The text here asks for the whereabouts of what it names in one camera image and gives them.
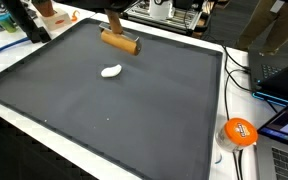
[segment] white table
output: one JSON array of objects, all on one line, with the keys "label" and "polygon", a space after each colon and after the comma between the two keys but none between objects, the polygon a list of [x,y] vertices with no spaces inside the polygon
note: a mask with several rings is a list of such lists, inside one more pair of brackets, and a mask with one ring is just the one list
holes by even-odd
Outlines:
[{"label": "white table", "polygon": [[[103,14],[96,14],[92,18],[106,21],[107,16]],[[175,33],[167,32],[164,30],[159,30],[156,28],[151,28],[145,25],[133,23],[130,21],[122,20],[122,25],[124,27],[134,29],[137,31],[142,31],[145,33],[154,34],[156,36],[161,36],[169,39],[173,39],[180,42],[185,42],[195,46],[201,46],[204,48],[212,49],[215,51],[223,52],[221,46],[201,41],[198,39],[193,39],[190,37],[178,35]],[[13,63],[17,62],[21,58],[28,55],[30,52],[35,51],[40,46],[29,45],[29,47],[16,47],[7,52],[0,54],[0,70],[3,70]],[[247,54],[228,48],[230,55],[239,63],[247,65]],[[226,121],[226,114],[224,108],[224,83],[226,80],[226,74],[222,68],[221,81],[220,81],[220,94],[218,102],[218,115],[216,130],[220,129]],[[229,69],[238,68],[233,63],[228,63]],[[233,74],[238,83],[244,87],[249,87],[248,77],[243,74]],[[249,120],[256,127],[260,127],[264,124],[271,116],[274,115],[274,112],[270,107],[259,100],[256,100],[251,97],[247,92],[243,92],[238,89],[232,81],[230,81],[227,90],[228,97],[228,108],[231,117],[241,117]],[[69,161],[75,163],[80,168],[84,169],[86,172],[89,172],[98,179],[139,179],[133,174],[125,171],[124,169],[108,162],[107,160],[97,156],[96,154],[88,151],[87,149],[77,145],[74,142],[71,142],[64,137],[44,128],[43,126],[35,123],[33,120],[30,120],[22,115],[0,105],[0,117],[8,121],[10,124],[13,124],[23,132],[27,133],[31,137],[40,141],[44,145],[48,146],[50,149],[54,150],[58,154],[67,158]],[[223,160],[220,164],[215,164],[216,156],[221,153]],[[248,147],[243,153],[243,175],[245,180],[256,180],[256,161],[255,161],[255,151],[253,147]],[[221,150],[214,140],[213,142],[213,154],[212,154],[212,164],[210,178],[211,180],[232,180],[236,178],[234,161],[231,153],[224,152]]]}]

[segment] laptop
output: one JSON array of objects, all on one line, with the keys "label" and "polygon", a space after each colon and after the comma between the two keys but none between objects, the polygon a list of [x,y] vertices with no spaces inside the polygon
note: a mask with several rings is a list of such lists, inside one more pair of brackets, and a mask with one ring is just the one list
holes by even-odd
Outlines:
[{"label": "laptop", "polygon": [[262,180],[288,180],[288,106],[259,130],[257,162]]},{"label": "laptop", "polygon": [[288,105],[288,59],[249,54],[250,84],[255,98]]}]

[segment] mat border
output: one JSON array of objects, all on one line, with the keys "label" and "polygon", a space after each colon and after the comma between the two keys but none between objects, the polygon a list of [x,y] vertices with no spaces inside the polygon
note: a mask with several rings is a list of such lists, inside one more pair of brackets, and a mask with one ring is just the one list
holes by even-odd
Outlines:
[{"label": "mat border", "polygon": [[[49,46],[52,46],[52,45],[56,45],[58,43],[58,41],[60,41],[63,37],[69,35],[74,29],[82,26],[83,24],[96,24],[96,25],[99,25],[101,23],[101,21],[98,21],[98,20],[95,20],[95,19],[91,19],[91,18],[86,18],[86,19],[83,19],[82,21],[76,23],[74,26],[72,26],[70,29],[68,29],[67,31],[65,31],[64,33],[62,33],[61,35],[59,35],[58,37],[56,37],[55,39],[53,39],[52,41],[50,41],[49,43],[47,43],[46,45],[42,46],[41,48],[37,49],[36,51],[34,51],[33,53],[29,54],[28,56],[24,57],[23,59],[19,60],[18,62],[16,62],[15,64],[11,65],[10,67],[6,68],[5,70],[1,71],[0,72],[0,80],[7,76],[9,73],[11,73],[12,71],[18,69],[18,68],[23,68],[25,64],[28,64],[30,62],[33,62],[33,60],[30,59],[30,57],[32,56],[38,56],[40,55],[41,53],[43,53],[44,51],[47,50],[47,48]],[[213,139],[214,139],[214,130],[215,130],[215,124],[216,124],[216,117],[217,117],[217,109],[218,109],[218,99],[219,99],[219,89],[220,89],[220,79],[221,79],[221,71],[222,71],[222,57],[223,57],[223,53],[222,52],[219,52],[219,51],[215,51],[215,50],[210,50],[210,49],[205,49],[205,48],[202,48],[202,47],[199,47],[199,46],[194,46],[194,45],[191,45],[191,44],[186,44],[184,42],[179,42],[179,41],[176,41],[176,40],[172,40],[172,39],[167,39],[167,38],[164,38],[164,37],[159,37],[157,35],[153,35],[153,34],[148,34],[148,33],[145,33],[145,32],[139,32],[139,31],[136,31],[136,30],[133,30],[133,29],[129,29],[129,28],[124,28],[125,30],[127,30],[128,32],[131,32],[133,34],[136,34],[136,35],[139,35],[139,36],[144,36],[148,39],[151,39],[151,40],[162,40],[164,43],[168,43],[168,44],[171,44],[173,46],[176,46],[178,48],[185,48],[185,49],[190,49],[190,50],[193,50],[193,51],[198,51],[198,52],[202,52],[202,53],[205,53],[205,54],[209,54],[209,55],[213,55],[213,56],[216,56],[216,57],[219,57],[219,60],[216,61],[216,103],[215,103],[215,108],[214,110],[209,110],[208,113],[212,112],[212,111],[215,111],[216,113],[214,113],[212,116],[212,123],[214,123],[214,126],[211,127],[211,129],[209,130],[209,132],[211,134],[208,135],[209,137],[209,145],[208,145],[208,148],[211,150],[209,151],[208,155],[207,155],[207,159],[208,159],[208,168],[207,168],[207,173],[204,173],[204,174],[207,174],[207,177],[203,178],[203,179],[208,179],[209,178],[209,174],[210,174],[210,168],[211,168],[211,159],[212,159],[212,150],[213,150]],[[4,101],[2,101],[0,99],[0,104],[21,114],[22,116],[24,117],[27,117],[33,121],[35,121],[36,123],[42,125],[43,127],[65,137],[66,139],[70,140],[70,141],[73,141],[75,143],[77,143],[78,145],[86,148],[87,150],[95,153],[96,155],[100,156],[100,157],[103,157],[104,159],[108,160],[109,162],[111,163],[114,163],[115,165],[119,166],[120,168],[128,171],[128,172],[131,172],[132,174],[134,174],[135,176],[138,176],[139,178],[142,178],[142,179],[152,179],[150,177],[148,177],[147,175],[145,175],[144,173],[136,170],[135,168],[132,168],[130,166],[128,166],[127,164],[124,164],[123,162],[101,152],[100,150],[86,144],[86,143],[83,143],[82,141],[74,138],[73,136],[63,132],[62,130],[59,130],[49,124],[47,124],[46,122],[24,112],[24,111],[21,111],[20,109],[17,109],[16,107],[12,106],[11,104],[8,104]]]}]

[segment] dark gray mat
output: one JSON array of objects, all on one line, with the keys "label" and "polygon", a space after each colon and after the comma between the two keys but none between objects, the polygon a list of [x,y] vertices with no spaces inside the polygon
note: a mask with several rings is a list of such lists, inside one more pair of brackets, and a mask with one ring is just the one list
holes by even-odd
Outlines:
[{"label": "dark gray mat", "polygon": [[[0,102],[138,176],[207,179],[222,55],[132,33],[137,57],[82,21],[2,72]],[[116,64],[120,75],[100,76]]]}]

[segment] orange sticker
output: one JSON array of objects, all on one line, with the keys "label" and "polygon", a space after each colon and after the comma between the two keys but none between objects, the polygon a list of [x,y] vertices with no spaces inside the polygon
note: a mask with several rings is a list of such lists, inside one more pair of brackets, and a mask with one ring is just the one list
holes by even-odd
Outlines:
[{"label": "orange sticker", "polygon": [[61,23],[63,23],[63,22],[64,22],[64,20],[62,19],[62,20],[56,21],[55,24],[61,24]]}]

